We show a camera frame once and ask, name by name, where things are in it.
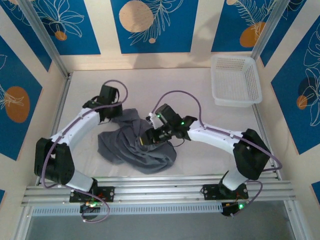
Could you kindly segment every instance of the ventilated metal strip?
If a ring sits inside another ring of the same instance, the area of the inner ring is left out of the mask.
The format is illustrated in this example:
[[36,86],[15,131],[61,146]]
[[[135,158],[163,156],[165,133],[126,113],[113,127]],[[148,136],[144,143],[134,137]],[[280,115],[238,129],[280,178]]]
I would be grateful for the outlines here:
[[[190,213],[222,213],[222,204],[218,202],[199,204],[112,204],[110,215],[146,215],[146,214],[190,214]],[[35,207],[33,217],[42,216],[79,216],[79,206],[64,207]],[[108,212],[106,207],[100,211],[86,213],[86,215],[104,215]]]

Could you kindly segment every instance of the white plastic basket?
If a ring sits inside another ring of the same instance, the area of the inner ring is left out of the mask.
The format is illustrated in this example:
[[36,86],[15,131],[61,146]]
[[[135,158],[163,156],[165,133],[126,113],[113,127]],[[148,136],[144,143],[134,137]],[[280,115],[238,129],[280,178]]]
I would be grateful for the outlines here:
[[216,105],[249,107],[262,101],[256,62],[251,57],[215,54],[211,81]]

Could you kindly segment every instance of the gray cloth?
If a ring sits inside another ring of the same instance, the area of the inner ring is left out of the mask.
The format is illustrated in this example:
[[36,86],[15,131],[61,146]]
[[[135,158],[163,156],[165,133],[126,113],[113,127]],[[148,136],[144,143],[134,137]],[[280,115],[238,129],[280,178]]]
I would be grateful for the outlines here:
[[123,110],[112,122],[119,124],[116,131],[98,135],[98,152],[113,164],[128,163],[144,174],[154,174],[170,168],[177,153],[171,142],[141,145],[139,136],[152,126],[133,109]]

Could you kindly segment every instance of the black mounting plate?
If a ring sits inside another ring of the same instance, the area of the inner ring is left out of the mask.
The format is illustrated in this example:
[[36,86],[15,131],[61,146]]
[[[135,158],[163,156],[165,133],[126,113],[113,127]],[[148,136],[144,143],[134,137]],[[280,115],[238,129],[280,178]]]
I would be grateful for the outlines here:
[[201,192],[204,195],[204,200],[236,200],[237,194],[240,195],[242,199],[249,198],[247,186],[244,183],[227,196],[220,192],[218,184],[205,184],[202,186]]
[[[94,195],[98,196],[102,200],[106,201],[107,203],[114,202],[115,196],[115,187],[114,186],[98,186]],[[92,197],[79,193],[77,191],[70,193],[70,203],[86,203],[90,202]]]

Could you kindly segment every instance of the white floor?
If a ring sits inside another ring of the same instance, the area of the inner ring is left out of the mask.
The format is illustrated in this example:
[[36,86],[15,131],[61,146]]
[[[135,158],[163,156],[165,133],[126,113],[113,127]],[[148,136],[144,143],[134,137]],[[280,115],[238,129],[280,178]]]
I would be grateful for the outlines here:
[[[184,90],[199,99],[203,109],[202,120],[205,123],[234,131],[251,128],[259,133],[251,107],[215,105],[209,68],[76,71],[72,75],[59,129],[64,128],[79,113],[86,101],[98,95],[101,85],[110,79],[120,80],[127,86],[129,96],[123,104],[123,109],[136,108],[142,119],[154,108],[164,93]],[[125,95],[123,87],[116,83],[112,86],[119,88],[122,99]],[[162,103],[169,104],[181,117],[199,115],[196,102],[182,93],[172,93],[166,96]],[[112,165],[97,152],[98,134],[117,128],[117,124],[114,123],[103,124],[83,138],[72,153],[77,170],[92,177],[144,175],[127,164]],[[180,139],[172,140],[174,145],[180,142]],[[224,174],[235,165],[232,155],[201,142],[186,141],[177,147],[176,151],[175,164],[154,176]]]

